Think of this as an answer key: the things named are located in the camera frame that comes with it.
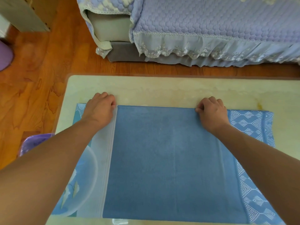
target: purple object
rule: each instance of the purple object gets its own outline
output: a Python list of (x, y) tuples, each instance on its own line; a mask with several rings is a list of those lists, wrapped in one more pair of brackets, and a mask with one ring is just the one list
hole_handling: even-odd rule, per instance
[(0, 41), (0, 71), (5, 69), (13, 60), (13, 51)]
[(52, 133), (46, 134), (39, 134), (27, 137), (20, 149), (18, 156), (22, 156), (34, 147), (38, 146), (39, 144), (43, 143), (45, 140), (48, 140), (52, 136)]

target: person's right hand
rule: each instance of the person's right hand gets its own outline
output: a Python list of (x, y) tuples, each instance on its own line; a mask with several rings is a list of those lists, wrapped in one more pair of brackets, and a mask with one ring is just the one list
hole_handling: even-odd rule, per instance
[(195, 111), (199, 114), (203, 127), (212, 134), (215, 134), (222, 126), (230, 125), (227, 109), (221, 99), (213, 96), (204, 98), (197, 105)]
[(91, 128), (99, 131), (110, 123), (115, 107), (116, 101), (113, 95), (107, 92), (96, 93), (87, 102), (81, 121), (86, 121)]

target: beige marble table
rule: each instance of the beige marble table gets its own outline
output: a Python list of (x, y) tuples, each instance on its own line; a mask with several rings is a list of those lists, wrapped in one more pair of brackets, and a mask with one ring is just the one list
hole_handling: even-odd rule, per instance
[[(191, 108), (203, 97), (215, 96), (221, 98), (228, 109), (272, 111), (276, 148), (300, 159), (300, 81), (73, 75), (68, 79), (55, 133), (72, 125), (77, 103), (86, 103), (96, 92), (104, 91), (114, 94), (119, 105)], [(50, 216), (47, 225), (124, 222), (128, 222), (129, 225), (184, 224)]]

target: blue cloth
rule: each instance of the blue cloth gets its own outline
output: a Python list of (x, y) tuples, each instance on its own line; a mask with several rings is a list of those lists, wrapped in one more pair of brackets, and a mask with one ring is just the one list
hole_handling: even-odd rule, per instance
[[(229, 110), (273, 144), (271, 112)], [(279, 224), (282, 220), (194, 109), (118, 106), (104, 218)]]

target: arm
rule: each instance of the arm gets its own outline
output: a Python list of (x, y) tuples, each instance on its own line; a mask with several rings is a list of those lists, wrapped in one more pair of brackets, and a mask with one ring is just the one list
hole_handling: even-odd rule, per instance
[(204, 98), (196, 108), (204, 128), (243, 166), (288, 225), (300, 221), (300, 161), (232, 127), (222, 100)]
[(0, 171), (0, 224), (45, 224), (92, 137), (113, 117), (113, 95), (95, 94), (82, 119)]

